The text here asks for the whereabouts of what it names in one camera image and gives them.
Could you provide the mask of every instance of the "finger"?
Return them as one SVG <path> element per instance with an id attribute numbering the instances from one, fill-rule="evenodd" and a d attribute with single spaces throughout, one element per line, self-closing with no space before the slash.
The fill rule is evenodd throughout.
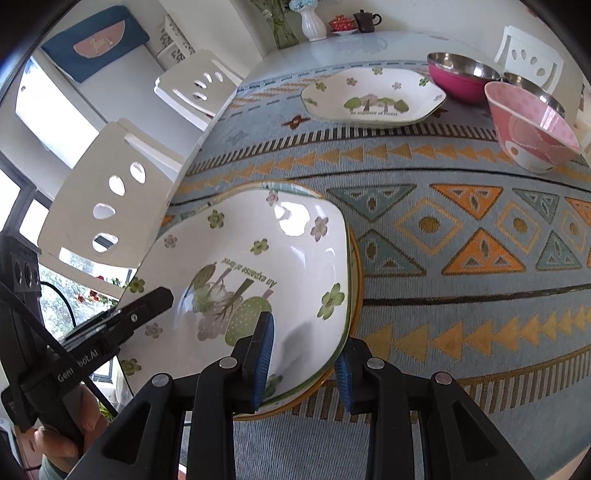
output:
<path id="1" fill-rule="evenodd" d="M 99 401 L 88 387 L 82 385 L 82 399 L 80 401 L 80 424 L 87 431 L 95 429 L 96 422 L 102 417 L 99 409 Z"/>

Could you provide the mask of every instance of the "blue triangle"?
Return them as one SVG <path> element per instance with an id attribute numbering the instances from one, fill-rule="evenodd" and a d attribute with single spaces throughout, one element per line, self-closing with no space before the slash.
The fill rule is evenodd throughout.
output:
<path id="1" fill-rule="evenodd" d="M 328 189 L 328 192 L 350 206 L 362 217 L 370 222 L 374 222 L 416 187 L 416 185 L 412 184 L 401 184 L 380 187 Z"/>
<path id="2" fill-rule="evenodd" d="M 583 268 L 579 259 L 575 257 L 571 249 L 552 230 L 546 241 L 544 251 L 535 265 L 535 269 L 538 271 L 549 271 L 578 270 L 579 268 Z"/>
<path id="3" fill-rule="evenodd" d="M 552 223 L 560 197 L 552 193 L 537 192 L 536 190 L 513 189 L 523 200 L 529 203 L 544 220 Z"/>
<path id="4" fill-rule="evenodd" d="M 365 277 L 418 277 L 427 274 L 423 267 L 373 229 L 364 233 L 358 241 Z"/>

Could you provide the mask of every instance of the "floral bowl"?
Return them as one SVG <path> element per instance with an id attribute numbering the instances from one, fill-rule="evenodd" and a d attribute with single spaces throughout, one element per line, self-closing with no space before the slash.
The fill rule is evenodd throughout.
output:
<path id="1" fill-rule="evenodd" d="M 268 311 L 275 339 L 262 406 L 296 398 L 330 369 L 349 334 L 349 248 L 336 206 L 267 189 L 225 196 L 172 227 L 119 303 L 158 286 L 174 295 L 171 309 L 121 346 L 131 391 L 158 372 L 200 372 L 229 355 Z"/>
<path id="2" fill-rule="evenodd" d="M 580 154 L 566 120 L 533 93 L 502 82 L 487 84 L 485 93 L 497 140 L 521 167 L 545 173 Z"/>

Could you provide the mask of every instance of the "ceramic bowl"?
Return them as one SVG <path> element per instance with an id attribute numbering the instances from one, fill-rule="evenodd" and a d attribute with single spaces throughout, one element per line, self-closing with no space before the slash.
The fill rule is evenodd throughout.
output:
<path id="1" fill-rule="evenodd" d="M 533 93 L 503 82 L 489 83 L 485 92 L 497 140 L 521 167 L 545 173 L 580 154 L 568 123 Z"/>
<path id="2" fill-rule="evenodd" d="M 301 93 L 308 113 L 321 120 L 403 127 L 426 119 L 446 95 L 412 70 L 358 67 L 308 85 Z"/>
<path id="3" fill-rule="evenodd" d="M 271 311 L 275 341 L 262 406 L 308 390 L 330 369 L 349 334 L 348 233 L 327 200 L 253 189 L 222 198 L 158 239 L 121 298 L 158 286 L 170 310 L 121 346 L 131 391 L 154 374 L 200 372 L 229 355 Z"/>

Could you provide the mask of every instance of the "geometric pattern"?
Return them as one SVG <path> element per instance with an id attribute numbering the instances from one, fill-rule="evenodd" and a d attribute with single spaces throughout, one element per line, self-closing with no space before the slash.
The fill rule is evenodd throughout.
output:
<path id="1" fill-rule="evenodd" d="M 524 272 L 525 265 L 483 228 L 479 228 L 441 271 L 442 275 Z"/>
<path id="2" fill-rule="evenodd" d="M 431 188 L 457 203 L 476 220 L 481 220 L 503 193 L 502 187 L 486 185 L 433 184 Z"/>
<path id="3" fill-rule="evenodd" d="M 358 239 L 365 277 L 415 277 L 426 271 L 388 239 L 369 230 Z"/>
<path id="4" fill-rule="evenodd" d="M 583 268 L 564 241 L 552 230 L 535 269 L 538 271 L 578 270 Z"/>
<path id="5" fill-rule="evenodd" d="M 329 189 L 328 192 L 351 207 L 366 220 L 374 222 L 416 187 L 416 185 L 387 185 L 380 187 Z"/>
<path id="6" fill-rule="evenodd" d="M 462 222 L 428 198 L 421 199 L 394 226 L 429 255 L 436 255 L 462 229 Z"/>
<path id="7" fill-rule="evenodd" d="M 536 192 L 535 190 L 513 189 L 523 200 L 529 203 L 536 212 L 548 223 L 552 223 L 560 197 L 552 193 Z"/>
<path id="8" fill-rule="evenodd" d="M 531 252 L 542 231 L 538 222 L 515 202 L 503 210 L 496 226 L 526 254 Z"/>

